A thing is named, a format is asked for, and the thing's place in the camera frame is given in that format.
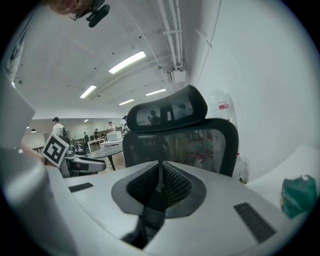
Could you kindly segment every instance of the green bag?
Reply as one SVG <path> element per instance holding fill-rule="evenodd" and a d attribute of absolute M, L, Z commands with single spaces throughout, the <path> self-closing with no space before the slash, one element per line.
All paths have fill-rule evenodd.
<path fill-rule="evenodd" d="M 281 189 L 281 209 L 290 218 L 310 213 L 317 202 L 316 181 L 309 175 L 284 179 Z"/>

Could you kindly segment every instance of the ceiling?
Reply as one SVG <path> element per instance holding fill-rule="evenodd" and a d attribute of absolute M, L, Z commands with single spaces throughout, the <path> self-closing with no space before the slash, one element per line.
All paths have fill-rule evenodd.
<path fill-rule="evenodd" d="M 183 55 L 185 49 L 199 52 L 201 39 L 195 28 L 201 30 L 200 16 L 210 16 L 208 10 L 203 13 L 203 2 L 210 1 L 180 1 Z M 94 28 L 84 18 L 73 21 L 45 6 L 34 11 L 14 80 L 17 90 L 36 111 L 33 119 L 119 118 L 134 105 L 160 99 L 185 85 L 168 81 L 166 73 L 173 64 L 157 2 L 106 3 L 111 6 L 110 13 Z M 189 17 L 198 21 L 192 25 Z M 145 52 L 145 58 L 115 74 L 108 72 L 140 51 Z M 187 74 L 193 64 L 199 66 L 194 54 L 186 54 L 184 62 Z M 97 86 L 96 90 L 81 99 L 91 84 Z M 160 89 L 167 91 L 145 95 Z M 119 106 L 130 99 L 134 101 Z"/>

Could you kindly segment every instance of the fluorescent light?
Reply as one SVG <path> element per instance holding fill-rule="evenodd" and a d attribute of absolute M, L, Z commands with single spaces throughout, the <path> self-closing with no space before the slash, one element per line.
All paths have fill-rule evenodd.
<path fill-rule="evenodd" d="M 121 106 L 123 104 L 127 104 L 127 103 L 133 102 L 133 101 L 134 101 L 134 99 L 132 98 L 132 99 L 129 99 L 129 100 L 125 101 L 125 102 L 120 103 L 119 105 Z"/>
<path fill-rule="evenodd" d="M 86 89 L 86 91 L 80 96 L 80 98 L 85 98 L 88 96 L 89 93 L 91 93 L 94 89 L 96 89 L 97 87 L 95 85 L 90 85 L 90 87 L 88 89 Z"/>
<path fill-rule="evenodd" d="M 144 51 L 140 51 L 136 53 L 135 55 L 130 56 L 129 58 L 121 61 L 119 64 L 115 65 L 113 68 L 109 70 L 111 74 L 114 74 L 118 72 L 119 70 L 123 69 L 124 67 L 130 65 L 131 63 L 134 63 L 142 58 L 146 57 Z"/>
<path fill-rule="evenodd" d="M 158 93 L 162 93 L 162 92 L 165 92 L 165 91 L 166 91 L 166 89 L 156 90 L 154 92 L 147 93 L 145 96 L 150 96 L 152 94 L 158 94 Z"/>

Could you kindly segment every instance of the ceiling pipe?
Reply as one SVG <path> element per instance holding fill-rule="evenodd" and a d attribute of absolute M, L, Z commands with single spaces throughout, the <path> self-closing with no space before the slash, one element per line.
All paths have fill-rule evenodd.
<path fill-rule="evenodd" d="M 176 6 L 176 13 L 177 13 L 177 19 L 178 19 L 178 29 L 179 32 L 179 41 L 180 41 L 180 56 L 181 56 L 181 67 L 183 67 L 183 55 L 182 55 L 182 26 L 181 26 L 181 18 L 180 18 L 180 6 L 179 6 L 179 0 L 175 0 L 175 6 Z"/>
<path fill-rule="evenodd" d="M 162 22 L 164 25 L 164 29 L 165 31 L 170 31 L 170 26 L 169 26 L 169 22 L 167 19 L 167 14 L 166 14 L 166 10 L 165 10 L 165 5 L 164 5 L 164 1 L 163 0 L 158 0 L 158 5 L 159 5 L 159 9 L 160 9 L 160 14 L 162 17 Z M 177 70 L 177 59 L 176 59 L 176 53 L 175 53 L 175 48 L 174 48 L 174 41 L 172 40 L 172 36 L 170 33 L 166 34 L 167 38 L 168 38 L 168 43 L 169 43 L 169 49 L 170 49 L 170 53 L 171 53 L 171 58 L 172 58 L 172 62 L 173 62 L 173 69 Z"/>
<path fill-rule="evenodd" d="M 176 45 L 176 53 L 177 53 L 177 64 L 181 64 L 181 50 L 180 50 L 180 39 L 179 39 L 179 32 L 178 32 L 178 22 L 177 22 L 177 15 L 176 9 L 174 5 L 174 0 L 169 0 L 169 7 L 171 11 L 171 16 L 173 19 L 173 28 L 175 32 L 175 45 Z"/>

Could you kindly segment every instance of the table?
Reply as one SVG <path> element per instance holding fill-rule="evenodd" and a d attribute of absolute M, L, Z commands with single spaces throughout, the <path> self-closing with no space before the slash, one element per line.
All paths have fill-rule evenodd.
<path fill-rule="evenodd" d="M 256 247 L 259 243 L 234 209 L 243 203 L 248 203 L 276 232 L 289 224 L 281 210 L 239 181 L 193 166 L 169 163 L 199 178 L 206 187 L 206 197 L 192 215 L 165 219 L 156 236 L 143 248 L 144 252 L 228 256 Z"/>
<path fill-rule="evenodd" d="M 115 154 L 118 154 L 118 153 L 120 153 L 122 151 L 123 151 L 122 144 L 121 145 L 108 146 L 108 147 L 104 147 L 102 149 L 99 149 L 97 151 L 94 151 L 91 154 L 88 154 L 88 158 L 99 159 L 99 158 L 108 157 L 108 159 L 110 161 L 110 164 L 112 166 L 112 169 L 115 171 L 116 168 L 115 168 L 112 156 L 115 155 Z"/>
<path fill-rule="evenodd" d="M 112 234 L 118 239 L 135 230 L 139 216 L 121 211 L 112 198 L 112 187 L 119 180 L 138 172 L 150 163 L 142 163 L 121 171 L 66 179 L 62 179 L 57 169 L 49 172 L 54 198 L 72 234 L 78 238 L 75 240 L 76 243 L 86 243 L 87 246 L 84 246 L 83 250 L 89 247 L 87 240 L 91 242 L 91 237 L 101 241 L 96 236 L 103 234 L 98 234 L 94 230 L 96 226 L 102 227 L 106 234 Z M 250 254 L 247 251 L 243 255 L 262 255 L 268 248 L 275 248 L 275 241 L 279 243 L 286 241 L 277 235 L 287 232 L 292 225 L 291 222 L 280 210 L 260 195 L 240 182 L 219 173 L 184 164 L 170 163 L 201 179 L 206 186 L 206 198 L 192 215 L 167 218 L 156 236 L 143 251 L 138 252 L 139 255 L 147 253 L 148 255 L 228 256 L 246 252 L 249 249 L 256 250 L 260 247 L 262 248 L 258 253 Z M 84 183 L 91 183 L 93 187 L 72 194 L 68 191 L 68 187 Z M 265 242 L 258 243 L 234 209 L 234 205 L 242 203 L 250 204 L 277 233 Z M 86 220 L 88 216 L 90 217 L 89 224 Z M 114 242 L 110 245 L 110 250 L 119 246 L 118 244 Z M 128 248 L 131 248 L 130 252 L 136 251 L 130 245 Z"/>

